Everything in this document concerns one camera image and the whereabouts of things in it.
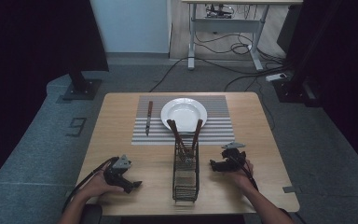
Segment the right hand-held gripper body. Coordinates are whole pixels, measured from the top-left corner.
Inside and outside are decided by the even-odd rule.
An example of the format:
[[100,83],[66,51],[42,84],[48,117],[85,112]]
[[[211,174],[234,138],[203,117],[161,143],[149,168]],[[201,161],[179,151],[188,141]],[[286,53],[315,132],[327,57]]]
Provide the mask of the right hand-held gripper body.
[[239,151],[240,147],[245,144],[230,142],[222,146],[222,157],[225,159],[223,170],[226,172],[234,172],[240,170],[246,162],[246,153]]

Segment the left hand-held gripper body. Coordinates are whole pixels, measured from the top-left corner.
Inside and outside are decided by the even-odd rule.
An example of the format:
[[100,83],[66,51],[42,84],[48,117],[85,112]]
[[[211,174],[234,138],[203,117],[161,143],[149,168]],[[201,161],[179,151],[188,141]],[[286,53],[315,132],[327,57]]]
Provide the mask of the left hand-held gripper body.
[[130,168],[131,162],[126,155],[113,157],[103,171],[105,182],[111,186],[131,187],[132,183],[123,177]]

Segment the person's left hand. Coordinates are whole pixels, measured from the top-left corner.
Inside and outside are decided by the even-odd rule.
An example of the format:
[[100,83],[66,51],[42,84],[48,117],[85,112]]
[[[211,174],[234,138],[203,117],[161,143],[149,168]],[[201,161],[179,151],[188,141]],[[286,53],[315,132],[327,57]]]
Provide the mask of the person's left hand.
[[124,189],[119,186],[111,186],[106,183],[103,172],[105,168],[103,167],[99,170],[82,188],[82,192],[86,195],[87,199],[92,197],[101,196],[105,193],[117,193],[123,192]]

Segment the person's right hand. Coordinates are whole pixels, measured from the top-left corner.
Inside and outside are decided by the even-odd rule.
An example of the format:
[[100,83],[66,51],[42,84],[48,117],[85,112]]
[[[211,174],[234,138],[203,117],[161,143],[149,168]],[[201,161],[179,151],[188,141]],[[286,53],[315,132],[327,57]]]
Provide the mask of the person's right hand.
[[254,166],[247,160],[242,169],[237,172],[225,173],[225,176],[231,179],[243,194],[246,194],[255,190],[255,187],[249,178],[249,175],[253,174],[253,168]]

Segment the grey striped placemat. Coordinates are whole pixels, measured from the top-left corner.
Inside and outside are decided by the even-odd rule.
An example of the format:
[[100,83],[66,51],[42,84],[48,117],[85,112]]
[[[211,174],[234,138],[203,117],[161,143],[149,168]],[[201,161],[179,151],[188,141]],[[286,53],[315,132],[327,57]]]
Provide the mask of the grey striped placemat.
[[[131,143],[135,146],[173,145],[174,135],[161,121],[163,106],[176,98],[190,98],[200,102],[207,110],[208,118],[200,129],[202,145],[224,145],[235,140],[227,100],[224,95],[159,95],[139,97]],[[153,101],[153,111],[149,135],[145,134],[148,102]]]

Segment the white plate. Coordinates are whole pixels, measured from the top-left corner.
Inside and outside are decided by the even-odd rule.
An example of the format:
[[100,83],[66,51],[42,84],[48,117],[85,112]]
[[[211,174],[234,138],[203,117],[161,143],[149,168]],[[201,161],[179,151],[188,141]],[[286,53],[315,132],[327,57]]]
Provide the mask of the white plate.
[[167,128],[170,128],[167,120],[171,119],[175,121],[179,133],[190,133],[196,130],[200,119],[201,125],[206,123],[208,113],[206,108],[194,99],[176,98],[162,107],[160,118]]

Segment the white power strip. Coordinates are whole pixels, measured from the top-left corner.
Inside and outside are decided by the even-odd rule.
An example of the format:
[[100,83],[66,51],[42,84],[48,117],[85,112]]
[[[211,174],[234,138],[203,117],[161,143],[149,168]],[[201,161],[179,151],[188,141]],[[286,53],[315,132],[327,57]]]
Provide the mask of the white power strip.
[[285,78],[287,78],[287,75],[285,73],[279,73],[279,74],[266,76],[266,81],[270,82],[270,81],[285,79]]

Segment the black stand with base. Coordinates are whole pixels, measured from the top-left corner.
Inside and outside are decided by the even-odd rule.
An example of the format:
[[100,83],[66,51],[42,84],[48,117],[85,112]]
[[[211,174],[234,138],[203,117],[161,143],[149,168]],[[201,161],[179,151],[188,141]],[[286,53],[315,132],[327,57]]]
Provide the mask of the black stand with base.
[[281,103],[320,106],[321,87],[315,72],[321,64],[323,42],[342,0],[303,0],[291,4],[277,43],[286,53],[289,78],[273,81]]

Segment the black stand base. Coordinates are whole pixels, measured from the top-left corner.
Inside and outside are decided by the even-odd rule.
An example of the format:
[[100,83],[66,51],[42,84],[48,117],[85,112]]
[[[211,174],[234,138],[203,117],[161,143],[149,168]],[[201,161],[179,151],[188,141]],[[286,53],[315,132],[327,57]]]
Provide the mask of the black stand base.
[[81,72],[70,73],[69,77],[71,84],[62,97],[65,101],[93,100],[102,84],[100,79],[84,78]]

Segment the dark curtain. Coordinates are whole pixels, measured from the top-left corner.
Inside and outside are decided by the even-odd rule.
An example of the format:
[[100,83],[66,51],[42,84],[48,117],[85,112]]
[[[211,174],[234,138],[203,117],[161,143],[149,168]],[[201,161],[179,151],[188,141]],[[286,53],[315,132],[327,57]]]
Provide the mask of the dark curtain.
[[321,56],[320,106],[358,154],[358,0],[342,0]]
[[51,80],[107,68],[90,0],[0,0],[0,168]]

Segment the electronic device under desk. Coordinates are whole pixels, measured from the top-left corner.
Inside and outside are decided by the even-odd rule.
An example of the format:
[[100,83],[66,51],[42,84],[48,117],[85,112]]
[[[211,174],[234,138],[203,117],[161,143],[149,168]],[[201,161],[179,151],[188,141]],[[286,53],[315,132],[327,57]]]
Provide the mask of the electronic device under desk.
[[234,9],[224,4],[206,5],[206,17],[215,19],[231,19],[234,15]]

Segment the wooden-handled utensil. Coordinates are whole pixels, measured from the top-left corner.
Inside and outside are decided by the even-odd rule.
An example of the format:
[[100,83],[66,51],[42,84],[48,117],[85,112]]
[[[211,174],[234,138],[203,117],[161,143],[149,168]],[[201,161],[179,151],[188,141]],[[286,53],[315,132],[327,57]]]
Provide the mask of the wooden-handled utensil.
[[195,130],[194,135],[193,135],[193,141],[192,141],[192,147],[191,147],[192,150],[196,149],[196,144],[198,142],[198,138],[199,138],[202,123],[203,123],[202,119],[199,119],[198,122],[197,122],[196,130]]
[[185,156],[186,155],[186,146],[182,140],[181,135],[177,131],[176,122],[173,119],[168,119],[167,123],[172,130],[172,133],[175,137],[175,150],[178,155]]

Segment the wooden-handled knife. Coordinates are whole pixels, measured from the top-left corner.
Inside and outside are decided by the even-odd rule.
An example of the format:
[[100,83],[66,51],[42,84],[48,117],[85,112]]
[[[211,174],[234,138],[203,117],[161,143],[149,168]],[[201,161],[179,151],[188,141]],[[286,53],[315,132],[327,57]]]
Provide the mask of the wooden-handled knife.
[[150,132],[150,123],[152,118],[152,111],[153,111],[153,101],[148,102],[148,110],[147,110],[147,117],[146,117],[146,124],[145,124],[145,134],[146,136],[149,135]]

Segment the white desk frame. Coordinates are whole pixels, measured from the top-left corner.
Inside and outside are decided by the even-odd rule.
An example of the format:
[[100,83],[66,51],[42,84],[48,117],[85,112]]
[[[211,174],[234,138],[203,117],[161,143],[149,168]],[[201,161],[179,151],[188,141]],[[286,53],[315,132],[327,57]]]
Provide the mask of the white desk frame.
[[[251,59],[257,71],[263,69],[259,59],[257,46],[262,34],[264,24],[269,12],[270,6],[298,6],[303,0],[181,0],[183,3],[190,5],[189,26],[190,38],[187,55],[187,68],[195,68],[195,36],[197,31],[200,32],[217,32],[217,33],[249,33],[254,35],[252,44],[248,47]],[[197,6],[201,4],[217,5],[262,5],[264,10],[259,20],[246,19],[205,19],[197,17]]]

